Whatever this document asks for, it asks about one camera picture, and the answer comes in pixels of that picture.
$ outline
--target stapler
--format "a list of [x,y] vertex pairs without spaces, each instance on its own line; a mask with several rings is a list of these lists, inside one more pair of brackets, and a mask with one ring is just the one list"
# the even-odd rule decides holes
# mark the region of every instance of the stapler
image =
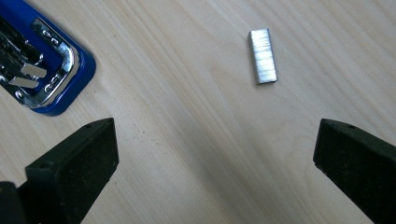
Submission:
[[0,85],[21,105],[63,113],[92,79],[95,60],[22,0],[0,0]]

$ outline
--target wooden table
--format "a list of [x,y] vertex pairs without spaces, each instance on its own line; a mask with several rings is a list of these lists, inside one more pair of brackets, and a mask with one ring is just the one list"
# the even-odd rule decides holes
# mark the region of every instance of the wooden table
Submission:
[[[83,223],[371,223],[312,157],[322,118],[396,145],[396,1],[29,2],[97,71],[54,118],[1,90],[1,180],[113,117],[120,165]],[[256,86],[267,27],[278,82]]]

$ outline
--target wood grain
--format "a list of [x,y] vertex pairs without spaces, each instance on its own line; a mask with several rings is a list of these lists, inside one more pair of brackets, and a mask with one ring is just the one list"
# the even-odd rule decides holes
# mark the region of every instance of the wood grain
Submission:
[[[0,179],[113,117],[120,166],[83,223],[371,223],[312,157],[322,118],[396,145],[395,1],[29,2],[97,71],[55,118],[1,92]],[[266,27],[279,81],[258,87]]]

